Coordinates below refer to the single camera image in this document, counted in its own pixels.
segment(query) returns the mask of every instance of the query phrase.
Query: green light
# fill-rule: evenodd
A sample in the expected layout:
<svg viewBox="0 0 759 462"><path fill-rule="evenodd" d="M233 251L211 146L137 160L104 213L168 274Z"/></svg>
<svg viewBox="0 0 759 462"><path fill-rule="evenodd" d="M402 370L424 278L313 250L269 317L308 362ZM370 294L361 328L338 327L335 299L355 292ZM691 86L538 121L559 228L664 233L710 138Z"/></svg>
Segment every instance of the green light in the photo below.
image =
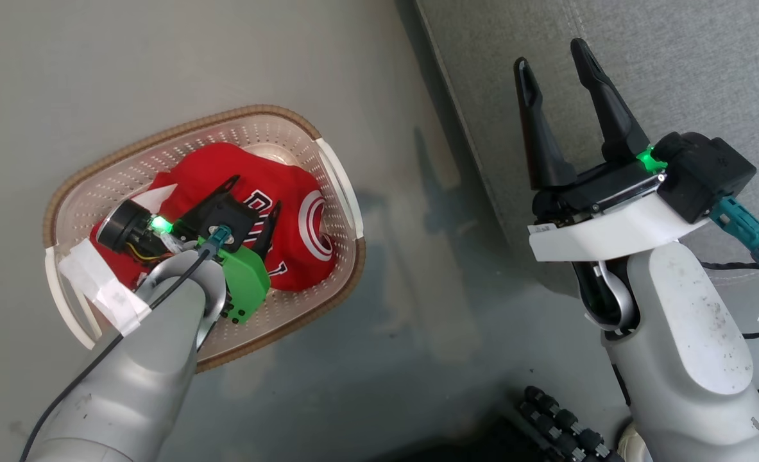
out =
<svg viewBox="0 0 759 462"><path fill-rule="evenodd" d="M644 164L644 169L650 173L660 172L667 168L667 162L660 162L652 157L652 146L648 146L643 153L636 156L641 163Z"/></svg>
<svg viewBox="0 0 759 462"><path fill-rule="evenodd" d="M151 220L151 228L154 228L154 231L157 231L157 233L171 233L171 229L174 229L174 225L168 223L166 219L162 218L162 216L155 216L154 219Z"/></svg>

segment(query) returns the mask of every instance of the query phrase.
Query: laundry basket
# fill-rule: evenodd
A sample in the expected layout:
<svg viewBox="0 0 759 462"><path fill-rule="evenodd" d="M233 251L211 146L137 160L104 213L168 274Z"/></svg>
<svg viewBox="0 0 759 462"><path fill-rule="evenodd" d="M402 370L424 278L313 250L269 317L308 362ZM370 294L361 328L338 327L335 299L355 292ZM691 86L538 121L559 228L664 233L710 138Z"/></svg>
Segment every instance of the laundry basket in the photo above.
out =
<svg viewBox="0 0 759 462"><path fill-rule="evenodd" d="M314 321L340 304L358 283L365 258L362 216L333 150L299 114L271 105L246 106L131 144L81 170L51 197L43 223L48 284L65 324L87 348L109 327L108 321L63 278L57 263L118 202L144 192L157 173L171 170L190 152L217 142L237 144L314 175L326 201L323 227L332 240L336 265L326 280L310 289L272 289L244 324L221 318L198 352L197 371L237 359Z"/></svg>

